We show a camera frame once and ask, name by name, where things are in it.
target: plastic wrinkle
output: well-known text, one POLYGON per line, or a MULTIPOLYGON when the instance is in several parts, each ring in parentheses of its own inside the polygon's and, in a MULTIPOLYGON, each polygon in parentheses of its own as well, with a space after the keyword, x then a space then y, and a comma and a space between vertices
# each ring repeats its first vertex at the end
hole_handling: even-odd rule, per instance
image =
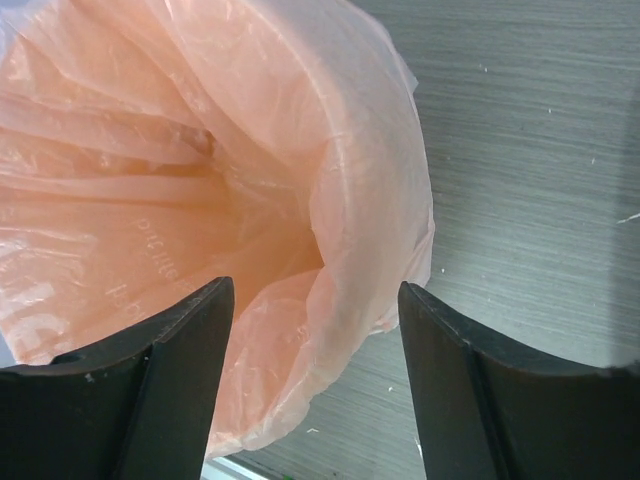
POLYGON ((345 0, 34 0, 0 26, 0 330, 47 363, 236 284, 209 456, 303 419, 425 284, 416 80, 345 0))

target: black plastic part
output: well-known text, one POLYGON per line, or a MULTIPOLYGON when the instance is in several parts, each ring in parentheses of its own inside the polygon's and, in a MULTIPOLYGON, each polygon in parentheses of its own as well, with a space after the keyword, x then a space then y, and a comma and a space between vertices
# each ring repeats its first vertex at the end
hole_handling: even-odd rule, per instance
POLYGON ((429 480, 640 479, 640 364, 548 355, 415 285, 399 307, 429 480))
POLYGON ((0 369, 0 479, 199 479, 233 284, 50 365, 0 369))

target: pink plastic bag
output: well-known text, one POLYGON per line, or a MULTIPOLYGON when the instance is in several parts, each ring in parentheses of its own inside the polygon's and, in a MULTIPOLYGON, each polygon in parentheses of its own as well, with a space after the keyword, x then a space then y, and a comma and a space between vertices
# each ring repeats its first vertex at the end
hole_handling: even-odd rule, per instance
POLYGON ((429 277, 415 80, 386 31, 343 0, 54 0, 3 19, 0 328, 17 360, 232 276, 208 454, 284 436, 396 325, 401 281, 429 277))

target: bin liner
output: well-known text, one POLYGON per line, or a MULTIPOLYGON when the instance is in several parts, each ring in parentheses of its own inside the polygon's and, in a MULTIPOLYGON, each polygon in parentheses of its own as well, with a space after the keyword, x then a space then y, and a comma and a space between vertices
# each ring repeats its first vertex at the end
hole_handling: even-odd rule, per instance
POLYGON ((416 82, 350 3, 31 1, 0 32, 0 328, 18 361, 231 276, 207 452, 256 449, 396 325, 402 280, 426 283, 416 82))

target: gray wood grain surface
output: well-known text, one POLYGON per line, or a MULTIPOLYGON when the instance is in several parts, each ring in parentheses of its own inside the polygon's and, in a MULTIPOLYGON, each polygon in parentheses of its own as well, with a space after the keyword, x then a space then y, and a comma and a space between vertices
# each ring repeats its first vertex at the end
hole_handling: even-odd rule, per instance
MULTIPOLYGON (((640 358, 640 219, 617 223, 640 213, 640 2, 356 3, 420 81, 429 290, 565 358, 640 358)), ((296 479, 420 479, 415 436, 393 332, 367 340, 300 428, 242 458, 296 479)))

